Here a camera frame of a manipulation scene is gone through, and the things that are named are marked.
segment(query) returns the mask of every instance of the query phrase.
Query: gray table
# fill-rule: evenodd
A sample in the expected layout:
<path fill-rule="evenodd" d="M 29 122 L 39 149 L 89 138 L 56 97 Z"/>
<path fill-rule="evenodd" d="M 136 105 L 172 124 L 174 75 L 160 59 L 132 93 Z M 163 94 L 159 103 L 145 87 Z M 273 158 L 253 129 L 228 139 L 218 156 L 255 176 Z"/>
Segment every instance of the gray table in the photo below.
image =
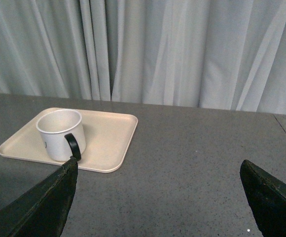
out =
<path fill-rule="evenodd" d="M 0 144 L 50 107 L 139 119 L 118 170 L 79 170 L 63 237 L 262 236 L 239 169 L 249 159 L 286 183 L 286 116 L 0 94 Z M 0 156 L 0 209 L 57 168 Z"/>

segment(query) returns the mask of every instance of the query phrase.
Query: white curtain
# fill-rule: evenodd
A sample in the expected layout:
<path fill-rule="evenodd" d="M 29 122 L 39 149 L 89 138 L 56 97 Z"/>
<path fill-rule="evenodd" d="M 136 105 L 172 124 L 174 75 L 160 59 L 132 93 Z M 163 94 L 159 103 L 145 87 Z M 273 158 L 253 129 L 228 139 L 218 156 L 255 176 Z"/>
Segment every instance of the white curtain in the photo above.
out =
<path fill-rule="evenodd" d="M 286 0 L 0 1 L 0 93 L 286 114 Z"/>

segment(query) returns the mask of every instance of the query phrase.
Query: white mug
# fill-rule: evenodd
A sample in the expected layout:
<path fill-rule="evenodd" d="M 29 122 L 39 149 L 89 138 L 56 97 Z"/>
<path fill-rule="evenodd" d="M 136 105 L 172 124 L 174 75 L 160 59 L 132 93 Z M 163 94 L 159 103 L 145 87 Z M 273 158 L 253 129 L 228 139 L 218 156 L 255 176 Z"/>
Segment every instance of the white mug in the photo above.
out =
<path fill-rule="evenodd" d="M 80 154 L 86 148 L 86 141 L 79 111 L 55 110 L 39 118 L 36 127 L 51 159 L 67 161 L 71 156 L 80 159 Z"/>

